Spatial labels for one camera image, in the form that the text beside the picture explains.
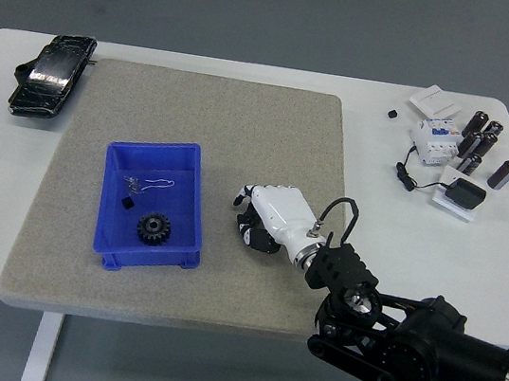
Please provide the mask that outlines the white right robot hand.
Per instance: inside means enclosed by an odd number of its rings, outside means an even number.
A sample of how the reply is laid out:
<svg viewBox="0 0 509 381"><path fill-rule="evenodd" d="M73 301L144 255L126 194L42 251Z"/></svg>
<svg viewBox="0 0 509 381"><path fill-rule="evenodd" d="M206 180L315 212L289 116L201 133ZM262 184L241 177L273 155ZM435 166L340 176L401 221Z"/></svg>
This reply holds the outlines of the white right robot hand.
<svg viewBox="0 0 509 381"><path fill-rule="evenodd" d="M296 268L306 271L324 243L323 221L315 217L296 187L246 185L233 204L249 200L245 212L237 215L244 243L254 250L274 254L284 247Z"/></svg>

